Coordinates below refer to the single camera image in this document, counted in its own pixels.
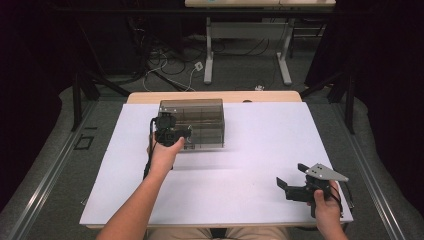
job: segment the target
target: black device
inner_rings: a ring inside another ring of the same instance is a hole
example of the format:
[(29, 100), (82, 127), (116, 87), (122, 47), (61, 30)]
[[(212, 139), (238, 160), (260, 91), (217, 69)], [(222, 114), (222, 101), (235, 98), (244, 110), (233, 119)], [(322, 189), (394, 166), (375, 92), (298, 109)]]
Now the black device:
[(277, 177), (277, 186), (285, 191), (286, 199), (298, 202), (309, 202), (311, 204), (311, 216), (315, 218), (316, 204), (314, 192), (315, 190), (321, 189), (324, 192), (324, 198), (326, 200), (333, 197), (339, 203), (340, 213), (343, 214), (340, 195), (336, 197), (331, 193), (332, 187), (329, 180), (347, 182), (349, 179), (322, 164), (316, 164), (309, 168), (299, 163), (297, 168), (299, 171), (306, 173), (306, 185), (303, 187), (288, 186), (286, 182)]
[(175, 129), (177, 118), (171, 113), (162, 112), (161, 116), (156, 118), (156, 141), (164, 146), (172, 146), (180, 137), (190, 139), (191, 128)]
[(187, 141), (190, 141), (191, 128), (187, 129), (175, 129), (177, 124), (177, 118), (170, 112), (160, 112), (158, 117), (152, 118), (150, 121), (150, 137), (149, 137), (149, 159), (147, 160), (146, 167), (144, 168), (143, 179), (147, 177), (150, 171), (150, 165), (152, 162), (152, 155), (155, 146), (152, 146), (152, 131), (153, 123), (156, 125), (155, 139), (156, 142), (169, 147), (174, 145), (180, 137), (184, 137)]

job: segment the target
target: gray carpet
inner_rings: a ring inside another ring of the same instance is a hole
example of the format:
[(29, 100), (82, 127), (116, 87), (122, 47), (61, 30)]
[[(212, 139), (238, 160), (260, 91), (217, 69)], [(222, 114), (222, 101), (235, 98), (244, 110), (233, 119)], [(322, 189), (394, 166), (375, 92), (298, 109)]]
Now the gray carpet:
[[(184, 63), (169, 59), (164, 67), (164, 74), (175, 81), (189, 84), (190, 72), (194, 63), (204, 60), (202, 48), (203, 40), (188, 40), (190, 47), (186, 49), (187, 59), (193, 60)], [(242, 54), (251, 50), (260, 40), (227, 40), (215, 42), (217, 53)], [(225, 56), (215, 55), (213, 82), (211, 85), (203, 84), (202, 71), (195, 72), (191, 87), (197, 91), (223, 91), (223, 90), (253, 90), (256, 85), (265, 86), (265, 90), (304, 90), (303, 81), (313, 58), (316, 39), (296, 40), (294, 58), (288, 61), (288, 66), (293, 80), (292, 86), (282, 84), (278, 65), (275, 61), (276, 46), (280, 43), (271, 42), (267, 51), (258, 56)], [(255, 49), (261, 52), (266, 47), (266, 42)], [(152, 60), (151, 67), (159, 65)], [(147, 89), (151, 91), (174, 91), (174, 89), (159, 80), (153, 74), (149, 75), (145, 82)], [(147, 91), (143, 87), (143, 81), (138, 80), (122, 85), (129, 91)], [(94, 103), (92, 112), (86, 118), (81, 131), (76, 136), (82, 136), (84, 141), (78, 145), (76, 142), (67, 155), (59, 177), (56, 179), (48, 198), (43, 203), (41, 211), (34, 222), (30, 222), (27, 232), (23, 234), (26, 239), (93, 239), (97, 231), (87, 229), (78, 224), (84, 206), (81, 204), (88, 197), (93, 187), (102, 157), (112, 135), (116, 120), (125, 102), (115, 92), (104, 86), (98, 86), (102, 93), (100, 101)], [(390, 239), (388, 227), (382, 221), (382, 217), (375, 205), (375, 199), (364, 181), (364, 176), (358, 167), (358, 154), (351, 144), (351, 136), (346, 134), (346, 129), (341, 123), (340, 108), (343, 104), (328, 104), (325, 96), (327, 88), (316, 92), (304, 99), (308, 103), (323, 144), (327, 150), (330, 161), (335, 169), (350, 178), (349, 188), (352, 192), (355, 208), (353, 216), (355, 221), (347, 226), (346, 233), (350, 239)], [(72, 125), (72, 105), (70, 89), (61, 95), (63, 110), (58, 123), (46, 142), (42, 152), (34, 163), (27, 178), (9, 202), (5, 210), (0, 214), (0, 239), (7, 239), (13, 233), (13, 227), (19, 221), (31, 196), (36, 191), (39, 183), (49, 167), (54, 164), (60, 155), (62, 147), (70, 135)], [(355, 139), (358, 141), (362, 154), (368, 162), (382, 192), (388, 199), (390, 209), (402, 229), (404, 237), (399, 239), (424, 239), (424, 221), (417, 211), (402, 197), (396, 184), (385, 171), (384, 166), (375, 152), (372, 132), (367, 120), (367, 109), (358, 100), (354, 108)], [(291, 229), (293, 239), (322, 239), (316, 231), (304, 231)]]

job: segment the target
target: table leg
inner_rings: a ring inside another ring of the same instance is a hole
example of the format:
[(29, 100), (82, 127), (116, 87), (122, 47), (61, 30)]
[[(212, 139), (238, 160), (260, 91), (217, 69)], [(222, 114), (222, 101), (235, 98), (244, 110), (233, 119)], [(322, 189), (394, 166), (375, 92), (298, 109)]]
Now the table leg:
[(213, 64), (213, 52), (212, 52), (212, 36), (211, 36), (211, 19), (206, 18), (206, 64), (205, 64), (205, 78), (203, 82), (205, 84), (212, 83), (212, 64)]
[(284, 33), (283, 33), (283, 49), (281, 52), (277, 53), (278, 58), (278, 65), (280, 66), (281, 75), (283, 77), (284, 84), (289, 86), (292, 84), (289, 69), (287, 68), (286, 58), (287, 58), (287, 52), (289, 49), (290, 40), (292, 37), (292, 32), (294, 28), (294, 18), (290, 18), (288, 20), (287, 25), (285, 26)]

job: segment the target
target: black curtain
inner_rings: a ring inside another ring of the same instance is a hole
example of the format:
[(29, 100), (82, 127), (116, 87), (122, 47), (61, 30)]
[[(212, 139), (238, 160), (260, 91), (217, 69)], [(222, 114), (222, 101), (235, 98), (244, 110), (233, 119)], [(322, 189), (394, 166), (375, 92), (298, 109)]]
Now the black curtain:
[(25, 177), (71, 86), (56, 35), (39, 1), (0, 2), (0, 209)]
[(424, 4), (419, 0), (338, 0), (336, 8), (372, 17), (334, 18), (305, 84), (343, 71), (368, 107), (379, 157), (404, 196), (424, 216)]

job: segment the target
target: hand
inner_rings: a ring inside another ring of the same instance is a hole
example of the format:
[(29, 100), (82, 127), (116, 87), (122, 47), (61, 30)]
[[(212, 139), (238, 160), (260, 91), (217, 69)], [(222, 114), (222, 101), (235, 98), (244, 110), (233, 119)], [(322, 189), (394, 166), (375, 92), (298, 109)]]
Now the hand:
[[(330, 181), (331, 193), (339, 196), (338, 185), (335, 181)], [(347, 239), (340, 225), (340, 207), (337, 201), (330, 197), (324, 199), (324, 192), (316, 190), (314, 192), (316, 203), (315, 217), (317, 220), (318, 230), (325, 239)]]
[(165, 178), (172, 165), (174, 165), (177, 153), (184, 147), (184, 138), (180, 137), (174, 145), (165, 147), (156, 142), (155, 134), (153, 134), (152, 146), (154, 146), (152, 154), (152, 162), (148, 176), (159, 176)]

